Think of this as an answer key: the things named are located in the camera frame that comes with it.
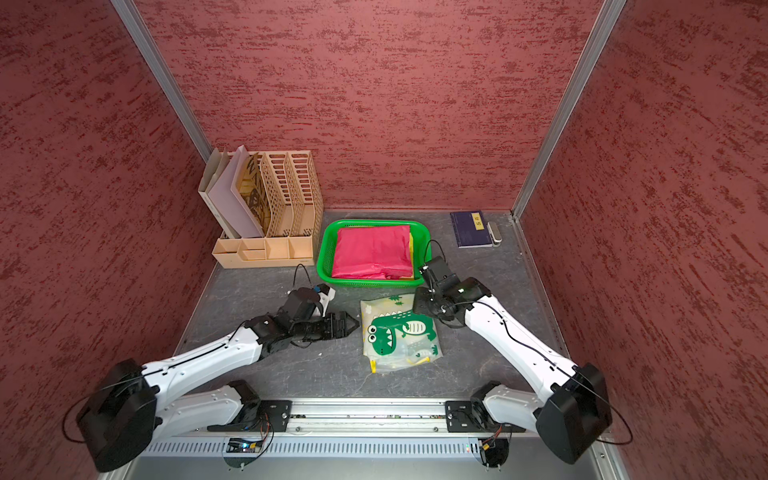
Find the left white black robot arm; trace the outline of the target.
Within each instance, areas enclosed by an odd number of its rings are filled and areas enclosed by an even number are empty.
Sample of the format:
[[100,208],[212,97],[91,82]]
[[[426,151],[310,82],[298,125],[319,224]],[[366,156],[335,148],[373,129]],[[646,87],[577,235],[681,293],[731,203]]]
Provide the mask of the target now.
[[197,389],[301,342],[350,336],[359,321],[343,312],[293,318],[281,311],[242,322],[234,332],[177,357],[114,365],[75,417],[96,470],[106,473],[134,460],[151,444],[195,430],[266,434],[274,426],[244,380]]

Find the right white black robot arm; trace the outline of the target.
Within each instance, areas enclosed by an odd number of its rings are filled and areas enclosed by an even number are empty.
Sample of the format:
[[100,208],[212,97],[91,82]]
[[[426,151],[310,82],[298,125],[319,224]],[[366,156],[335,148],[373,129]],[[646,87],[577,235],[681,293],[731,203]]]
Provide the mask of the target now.
[[617,416],[635,436],[626,418],[611,404],[606,379],[594,365],[575,364],[539,340],[505,310],[491,291],[470,277],[445,287],[419,287],[413,310],[434,320],[468,328],[484,338],[523,377],[529,392],[489,382],[470,398],[469,417],[480,430],[506,426],[532,431],[561,461],[574,464]]

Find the pink raincoat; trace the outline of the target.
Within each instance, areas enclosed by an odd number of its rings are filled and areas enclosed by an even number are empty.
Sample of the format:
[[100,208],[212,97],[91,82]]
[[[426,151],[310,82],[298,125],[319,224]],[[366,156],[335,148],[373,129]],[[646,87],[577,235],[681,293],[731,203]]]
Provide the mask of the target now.
[[406,225],[345,227],[337,235],[332,277],[354,280],[401,280],[410,274]]

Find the green dinosaur raincoat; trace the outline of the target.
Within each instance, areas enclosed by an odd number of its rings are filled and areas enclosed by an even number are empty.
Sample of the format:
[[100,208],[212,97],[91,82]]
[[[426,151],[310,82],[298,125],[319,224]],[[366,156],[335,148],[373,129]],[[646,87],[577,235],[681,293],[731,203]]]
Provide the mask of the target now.
[[363,354],[372,373],[432,363],[443,356],[435,322],[413,310],[413,293],[360,302]]

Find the yellow duck raincoat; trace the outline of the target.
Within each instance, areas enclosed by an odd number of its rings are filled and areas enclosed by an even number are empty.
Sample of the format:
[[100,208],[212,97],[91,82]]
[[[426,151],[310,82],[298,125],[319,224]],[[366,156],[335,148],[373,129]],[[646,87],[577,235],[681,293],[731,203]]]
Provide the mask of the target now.
[[409,260],[410,260],[410,263],[411,263],[410,274],[409,274],[408,277],[405,277],[405,278],[407,280],[414,280],[414,278],[415,278],[415,274],[414,274],[414,265],[415,265],[415,261],[414,261],[414,239],[413,239],[413,235],[410,234],[410,233],[409,233]]

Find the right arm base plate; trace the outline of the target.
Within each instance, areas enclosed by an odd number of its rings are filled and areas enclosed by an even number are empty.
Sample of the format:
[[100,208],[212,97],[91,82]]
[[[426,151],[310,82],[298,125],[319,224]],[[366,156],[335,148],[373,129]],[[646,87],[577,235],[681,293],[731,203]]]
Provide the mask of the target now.
[[525,433],[526,430],[516,425],[499,424],[493,420],[482,402],[456,400],[445,402],[447,430],[450,433],[477,433],[491,435],[501,430],[502,433]]

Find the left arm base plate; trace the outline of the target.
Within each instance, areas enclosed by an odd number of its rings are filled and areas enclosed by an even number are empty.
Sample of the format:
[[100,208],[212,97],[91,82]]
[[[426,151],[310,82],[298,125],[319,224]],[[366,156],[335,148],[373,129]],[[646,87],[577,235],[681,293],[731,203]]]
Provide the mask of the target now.
[[225,424],[210,425],[209,432],[246,432],[264,435],[285,432],[290,418],[289,400],[260,400],[244,404],[235,417]]

